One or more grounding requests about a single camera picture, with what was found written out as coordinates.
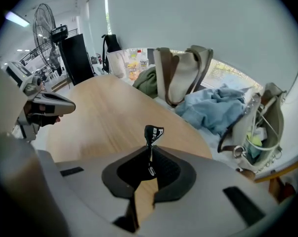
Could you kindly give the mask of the olive green bag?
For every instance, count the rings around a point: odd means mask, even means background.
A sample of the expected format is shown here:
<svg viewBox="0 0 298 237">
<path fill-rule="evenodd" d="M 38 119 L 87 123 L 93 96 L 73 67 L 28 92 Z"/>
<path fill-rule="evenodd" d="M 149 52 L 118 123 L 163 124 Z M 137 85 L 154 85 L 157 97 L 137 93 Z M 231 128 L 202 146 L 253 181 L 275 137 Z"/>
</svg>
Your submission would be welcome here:
<svg viewBox="0 0 298 237">
<path fill-rule="evenodd" d="M 132 86 L 150 98 L 156 98 L 158 96 L 156 67 L 142 71 Z"/>
</svg>

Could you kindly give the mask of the person's left hand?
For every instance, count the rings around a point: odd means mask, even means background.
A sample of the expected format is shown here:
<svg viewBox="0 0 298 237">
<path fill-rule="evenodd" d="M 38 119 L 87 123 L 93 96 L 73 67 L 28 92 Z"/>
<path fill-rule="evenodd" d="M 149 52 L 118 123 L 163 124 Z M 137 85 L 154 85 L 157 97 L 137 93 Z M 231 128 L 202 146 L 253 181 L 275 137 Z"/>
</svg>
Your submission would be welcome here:
<svg viewBox="0 0 298 237">
<path fill-rule="evenodd" d="M 34 102 L 27 102 L 24 106 L 25 116 L 28 122 L 44 127 L 60 122 L 60 116 L 45 116 L 47 105 L 41 105 Z"/>
</svg>

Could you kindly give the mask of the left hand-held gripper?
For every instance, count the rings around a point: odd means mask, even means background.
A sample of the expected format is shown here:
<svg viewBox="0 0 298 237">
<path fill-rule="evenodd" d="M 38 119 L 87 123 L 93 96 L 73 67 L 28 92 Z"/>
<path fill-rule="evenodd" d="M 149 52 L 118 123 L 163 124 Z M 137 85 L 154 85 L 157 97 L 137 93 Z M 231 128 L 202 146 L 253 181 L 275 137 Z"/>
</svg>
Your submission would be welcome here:
<svg viewBox="0 0 298 237">
<path fill-rule="evenodd" d="M 39 130 L 39 124 L 32 121 L 33 115 L 63 116 L 76 109 L 75 103 L 66 97 L 54 92 L 42 92 L 41 77 L 33 75 L 20 62 L 8 62 L 5 72 L 26 96 L 26 104 L 16 121 L 26 141 L 35 140 Z"/>
</svg>

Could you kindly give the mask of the long light fixture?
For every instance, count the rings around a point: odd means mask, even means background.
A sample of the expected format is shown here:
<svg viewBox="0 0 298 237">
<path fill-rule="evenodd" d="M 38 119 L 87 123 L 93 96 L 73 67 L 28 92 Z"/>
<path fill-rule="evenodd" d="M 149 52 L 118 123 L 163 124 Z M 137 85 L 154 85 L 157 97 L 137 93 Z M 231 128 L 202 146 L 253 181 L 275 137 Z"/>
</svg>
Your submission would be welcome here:
<svg viewBox="0 0 298 237">
<path fill-rule="evenodd" d="M 5 13 L 5 19 L 24 28 L 30 26 L 30 23 L 26 19 L 22 18 L 12 11 L 8 11 Z"/>
</svg>

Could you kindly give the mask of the pale pink tote bag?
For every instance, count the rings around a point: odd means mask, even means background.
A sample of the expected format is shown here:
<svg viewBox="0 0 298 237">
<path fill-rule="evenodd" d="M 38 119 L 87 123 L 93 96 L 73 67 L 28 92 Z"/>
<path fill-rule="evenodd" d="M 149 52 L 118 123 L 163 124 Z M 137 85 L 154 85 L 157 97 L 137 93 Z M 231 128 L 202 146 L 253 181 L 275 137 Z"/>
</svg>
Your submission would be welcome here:
<svg viewBox="0 0 298 237">
<path fill-rule="evenodd" d="M 106 58 L 108 59 L 109 71 L 111 74 L 120 79 L 127 77 L 129 55 L 126 49 L 107 52 Z"/>
</svg>

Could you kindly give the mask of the black pedestal fan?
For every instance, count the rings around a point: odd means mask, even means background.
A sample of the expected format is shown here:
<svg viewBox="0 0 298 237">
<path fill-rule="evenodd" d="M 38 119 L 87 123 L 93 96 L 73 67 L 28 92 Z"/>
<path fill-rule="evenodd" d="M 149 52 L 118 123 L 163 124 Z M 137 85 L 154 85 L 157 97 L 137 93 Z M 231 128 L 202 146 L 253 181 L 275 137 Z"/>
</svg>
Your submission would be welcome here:
<svg viewBox="0 0 298 237">
<path fill-rule="evenodd" d="M 61 62 L 63 62 L 67 78 L 73 81 L 62 47 L 62 42 L 68 38 L 68 35 L 67 25 L 61 24 L 57 27 L 50 6 L 41 3 L 35 11 L 33 22 L 36 50 L 44 64 L 53 71 L 61 70 Z"/>
</svg>

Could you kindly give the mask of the beige canvas tote bag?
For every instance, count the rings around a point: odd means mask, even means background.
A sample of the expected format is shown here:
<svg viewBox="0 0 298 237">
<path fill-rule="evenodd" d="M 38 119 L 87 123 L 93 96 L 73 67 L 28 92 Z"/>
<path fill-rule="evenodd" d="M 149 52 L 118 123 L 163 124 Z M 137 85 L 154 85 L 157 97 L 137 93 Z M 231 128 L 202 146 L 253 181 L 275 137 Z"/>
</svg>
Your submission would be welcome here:
<svg viewBox="0 0 298 237">
<path fill-rule="evenodd" d="M 176 107 L 187 94 L 198 90 L 210 67 L 213 50 L 192 45 L 183 53 L 172 53 L 169 48 L 153 52 L 158 97 Z"/>
</svg>

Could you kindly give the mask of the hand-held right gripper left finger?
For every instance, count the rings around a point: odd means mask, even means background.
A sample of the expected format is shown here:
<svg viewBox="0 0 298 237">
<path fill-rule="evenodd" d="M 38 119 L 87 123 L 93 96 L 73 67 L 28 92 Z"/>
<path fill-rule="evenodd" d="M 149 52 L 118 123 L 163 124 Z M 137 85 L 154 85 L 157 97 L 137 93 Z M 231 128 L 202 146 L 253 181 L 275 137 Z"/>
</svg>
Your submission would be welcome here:
<svg viewBox="0 0 298 237">
<path fill-rule="evenodd" d="M 128 237 L 138 230 L 134 198 L 114 196 L 102 181 L 110 164 L 128 161 L 145 146 L 120 153 L 54 162 L 47 151 L 37 157 L 49 191 L 60 209 L 69 237 Z"/>
</svg>

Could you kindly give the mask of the black backpack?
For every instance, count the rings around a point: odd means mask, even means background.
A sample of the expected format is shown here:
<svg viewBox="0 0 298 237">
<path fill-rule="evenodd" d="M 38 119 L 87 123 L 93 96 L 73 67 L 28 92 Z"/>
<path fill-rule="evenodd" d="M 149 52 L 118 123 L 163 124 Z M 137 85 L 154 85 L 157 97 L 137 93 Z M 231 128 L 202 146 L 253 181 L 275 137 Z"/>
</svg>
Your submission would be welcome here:
<svg viewBox="0 0 298 237">
<path fill-rule="evenodd" d="M 109 62 L 106 53 L 120 51 L 121 47 L 117 41 L 116 35 L 103 35 L 101 38 L 103 39 L 102 70 L 109 74 Z"/>
</svg>

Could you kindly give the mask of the small black box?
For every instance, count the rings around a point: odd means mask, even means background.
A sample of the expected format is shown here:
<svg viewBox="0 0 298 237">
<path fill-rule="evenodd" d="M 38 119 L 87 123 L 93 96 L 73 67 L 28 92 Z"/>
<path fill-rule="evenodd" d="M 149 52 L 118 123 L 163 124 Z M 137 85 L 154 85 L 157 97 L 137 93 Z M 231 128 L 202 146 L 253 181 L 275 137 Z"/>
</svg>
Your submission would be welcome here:
<svg viewBox="0 0 298 237">
<path fill-rule="evenodd" d="M 153 144 L 163 135 L 164 133 L 163 127 L 157 127 L 153 125 L 146 125 L 144 129 L 144 137 L 146 139 L 147 145 L 147 170 L 144 171 L 144 180 L 152 180 L 156 178 L 156 172 L 154 170 L 153 160 L 152 160 L 152 149 Z"/>
</svg>

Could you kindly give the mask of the orange juice bottle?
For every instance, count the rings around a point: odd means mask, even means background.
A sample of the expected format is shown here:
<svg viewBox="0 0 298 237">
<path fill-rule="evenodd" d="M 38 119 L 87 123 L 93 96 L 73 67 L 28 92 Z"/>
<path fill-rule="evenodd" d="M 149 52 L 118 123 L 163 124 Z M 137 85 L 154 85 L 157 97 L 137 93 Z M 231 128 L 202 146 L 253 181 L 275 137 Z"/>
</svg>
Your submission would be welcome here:
<svg viewBox="0 0 298 237">
<path fill-rule="evenodd" d="M 141 49 L 133 48 L 129 50 L 128 78 L 132 81 L 136 80 L 138 78 L 138 75 L 140 74 L 140 54 Z"/>
</svg>

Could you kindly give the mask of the light blue clothing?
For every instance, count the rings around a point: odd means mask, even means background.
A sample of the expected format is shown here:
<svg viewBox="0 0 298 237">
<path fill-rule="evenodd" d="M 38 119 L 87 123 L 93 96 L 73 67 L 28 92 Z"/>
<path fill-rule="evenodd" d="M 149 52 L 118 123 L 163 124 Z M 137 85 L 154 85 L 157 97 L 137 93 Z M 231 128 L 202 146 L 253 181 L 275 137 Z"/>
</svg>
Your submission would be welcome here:
<svg viewBox="0 0 298 237">
<path fill-rule="evenodd" d="M 220 88 L 199 90 L 186 95 L 175 113 L 196 129 L 206 128 L 212 134 L 222 136 L 244 113 L 248 90 L 248 87 L 236 90 L 225 84 Z"/>
</svg>

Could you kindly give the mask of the brown plush charm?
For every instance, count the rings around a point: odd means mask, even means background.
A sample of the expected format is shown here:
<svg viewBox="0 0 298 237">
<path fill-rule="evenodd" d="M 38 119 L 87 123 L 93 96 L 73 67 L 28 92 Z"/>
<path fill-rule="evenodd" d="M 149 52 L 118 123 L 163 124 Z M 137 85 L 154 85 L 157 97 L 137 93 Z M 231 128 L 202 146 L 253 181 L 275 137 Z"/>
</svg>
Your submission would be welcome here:
<svg viewBox="0 0 298 237">
<path fill-rule="evenodd" d="M 251 181 L 255 180 L 255 173 L 251 170 L 243 169 L 240 173 Z"/>
</svg>

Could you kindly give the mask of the wooden coffee table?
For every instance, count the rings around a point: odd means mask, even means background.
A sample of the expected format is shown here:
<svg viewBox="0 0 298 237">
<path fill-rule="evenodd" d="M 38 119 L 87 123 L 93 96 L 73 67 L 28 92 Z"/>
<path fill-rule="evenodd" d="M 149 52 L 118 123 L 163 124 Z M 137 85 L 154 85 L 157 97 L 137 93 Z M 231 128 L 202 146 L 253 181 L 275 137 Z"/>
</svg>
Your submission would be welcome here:
<svg viewBox="0 0 298 237">
<path fill-rule="evenodd" d="M 100 76 L 70 92 L 76 104 L 49 132 L 47 150 L 55 162 L 120 153 L 145 145 L 144 127 L 162 126 L 158 145 L 204 158 L 211 153 L 191 125 L 155 100 L 114 76 Z"/>
</svg>

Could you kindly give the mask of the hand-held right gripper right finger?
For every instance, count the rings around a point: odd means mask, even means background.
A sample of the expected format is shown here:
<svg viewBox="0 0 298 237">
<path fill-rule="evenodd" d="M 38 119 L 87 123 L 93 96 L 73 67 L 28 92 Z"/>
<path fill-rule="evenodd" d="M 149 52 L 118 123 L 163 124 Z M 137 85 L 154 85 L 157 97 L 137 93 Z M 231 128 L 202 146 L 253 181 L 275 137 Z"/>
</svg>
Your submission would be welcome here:
<svg viewBox="0 0 298 237">
<path fill-rule="evenodd" d="M 267 218 L 278 209 L 268 191 L 226 164 L 183 151 L 162 147 L 182 159 L 196 171 L 193 187 L 181 199 L 155 204 L 155 209 L 140 226 L 144 237 L 225 237 L 249 227 L 224 190 L 236 188 L 253 205 L 249 212 L 256 221 Z"/>
</svg>

